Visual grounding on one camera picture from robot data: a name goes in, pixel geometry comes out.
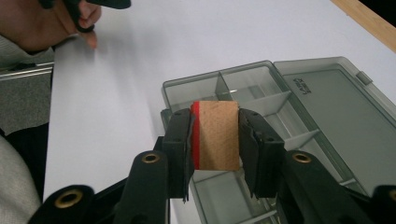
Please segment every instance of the red stripe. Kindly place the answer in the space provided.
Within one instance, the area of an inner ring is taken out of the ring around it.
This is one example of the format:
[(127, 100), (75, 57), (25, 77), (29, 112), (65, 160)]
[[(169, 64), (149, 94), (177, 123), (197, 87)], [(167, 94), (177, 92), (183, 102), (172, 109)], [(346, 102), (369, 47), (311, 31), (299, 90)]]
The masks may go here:
[(195, 170), (199, 170), (199, 102), (196, 101), (191, 105), (191, 113), (195, 115), (195, 121), (192, 124), (192, 159), (194, 161)]

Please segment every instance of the translucent plastic box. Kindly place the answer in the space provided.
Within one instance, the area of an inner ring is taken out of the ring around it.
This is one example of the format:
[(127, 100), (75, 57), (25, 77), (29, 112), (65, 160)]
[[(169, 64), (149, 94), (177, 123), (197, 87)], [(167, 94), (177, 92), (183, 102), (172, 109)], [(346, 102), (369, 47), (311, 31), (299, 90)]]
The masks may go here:
[[(366, 195), (396, 185), (396, 106), (346, 58), (252, 63), (167, 81), (163, 93), (165, 124), (193, 101), (238, 101), (341, 185)], [(242, 168), (196, 171), (191, 188), (203, 223), (277, 223), (274, 200), (251, 199)]]

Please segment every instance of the person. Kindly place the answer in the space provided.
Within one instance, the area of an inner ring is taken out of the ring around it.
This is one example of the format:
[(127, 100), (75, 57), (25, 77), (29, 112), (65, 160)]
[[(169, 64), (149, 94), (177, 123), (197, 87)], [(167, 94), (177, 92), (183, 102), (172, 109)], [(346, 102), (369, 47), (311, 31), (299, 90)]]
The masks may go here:
[[(38, 0), (0, 0), (0, 6), (0, 69), (38, 58), (78, 33), (62, 0), (54, 0), (50, 9), (44, 9)], [(85, 0), (78, 7), (81, 13), (78, 23), (83, 28), (95, 24), (102, 15), (100, 6)], [(96, 48), (95, 32), (78, 34)]]
[[(0, 0), (0, 71), (39, 60), (70, 35), (78, 34), (96, 48), (95, 32), (79, 33), (64, 2), (53, 3), (53, 8), (44, 9), (38, 0)], [(85, 0), (78, 8), (83, 28), (102, 14), (100, 6)], [(0, 133), (0, 223), (27, 223), (40, 204), (26, 161)]]

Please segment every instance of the white surface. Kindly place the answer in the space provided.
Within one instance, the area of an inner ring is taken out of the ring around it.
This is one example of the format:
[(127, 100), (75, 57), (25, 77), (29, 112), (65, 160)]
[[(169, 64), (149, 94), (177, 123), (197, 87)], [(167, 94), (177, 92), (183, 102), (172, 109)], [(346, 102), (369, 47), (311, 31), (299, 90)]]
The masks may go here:
[[(97, 50), (80, 38), (56, 50), (45, 197), (72, 184), (97, 192), (127, 176), (163, 135), (166, 80), (345, 56), (396, 102), (395, 53), (330, 0), (134, 0), (104, 8), (95, 31)], [(199, 222), (194, 215), (188, 223)]]

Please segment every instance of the gray sleeve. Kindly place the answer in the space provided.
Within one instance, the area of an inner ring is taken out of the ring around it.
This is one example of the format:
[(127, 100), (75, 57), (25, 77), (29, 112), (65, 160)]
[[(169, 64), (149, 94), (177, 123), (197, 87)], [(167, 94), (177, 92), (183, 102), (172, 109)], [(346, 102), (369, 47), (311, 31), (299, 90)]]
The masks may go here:
[(39, 206), (29, 169), (0, 136), (0, 223), (27, 223)]
[(15, 43), (0, 35), (0, 71), (12, 68), (18, 63), (53, 62), (53, 51), (47, 49), (31, 55)]

